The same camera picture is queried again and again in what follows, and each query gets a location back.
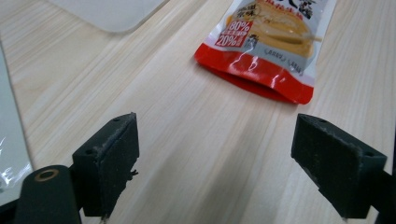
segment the table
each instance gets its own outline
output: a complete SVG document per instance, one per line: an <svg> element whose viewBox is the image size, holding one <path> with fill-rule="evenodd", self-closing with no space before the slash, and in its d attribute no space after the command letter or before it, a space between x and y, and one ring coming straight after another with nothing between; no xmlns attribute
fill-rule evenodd
<svg viewBox="0 0 396 224"><path fill-rule="evenodd" d="M111 34L47 1L1 1L34 167L70 165L108 120L134 111L140 174L108 223L345 223L290 157L295 120L332 122L388 155L390 171L396 1L338 1L308 105L262 98L197 65L193 53L231 2L170 0L134 32Z"/></svg>

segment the white container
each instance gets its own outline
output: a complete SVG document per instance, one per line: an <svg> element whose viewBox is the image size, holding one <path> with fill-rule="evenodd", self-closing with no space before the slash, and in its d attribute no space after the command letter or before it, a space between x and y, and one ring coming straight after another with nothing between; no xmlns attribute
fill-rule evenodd
<svg viewBox="0 0 396 224"><path fill-rule="evenodd" d="M136 29L168 0L49 0L102 30Z"/></svg>

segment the plastic food pouch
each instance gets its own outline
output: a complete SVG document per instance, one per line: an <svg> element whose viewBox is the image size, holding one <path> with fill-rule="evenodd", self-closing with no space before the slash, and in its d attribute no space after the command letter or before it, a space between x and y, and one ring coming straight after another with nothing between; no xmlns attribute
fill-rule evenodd
<svg viewBox="0 0 396 224"><path fill-rule="evenodd" d="M336 0L235 0L195 52L219 77L279 101L307 104Z"/></svg>

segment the light wood surface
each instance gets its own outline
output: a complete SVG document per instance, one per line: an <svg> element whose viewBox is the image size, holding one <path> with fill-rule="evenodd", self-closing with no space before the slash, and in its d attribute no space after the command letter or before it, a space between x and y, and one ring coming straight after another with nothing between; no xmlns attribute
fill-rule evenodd
<svg viewBox="0 0 396 224"><path fill-rule="evenodd" d="M339 0L308 105L238 89L193 53L232 0L170 0L110 34L43 0L0 1L0 36L34 167L70 165L108 120L137 114L140 173L108 223L345 223L290 157L298 113L390 156L396 1ZM365 220L375 221L371 210ZM99 223L84 217L84 223Z"/></svg>

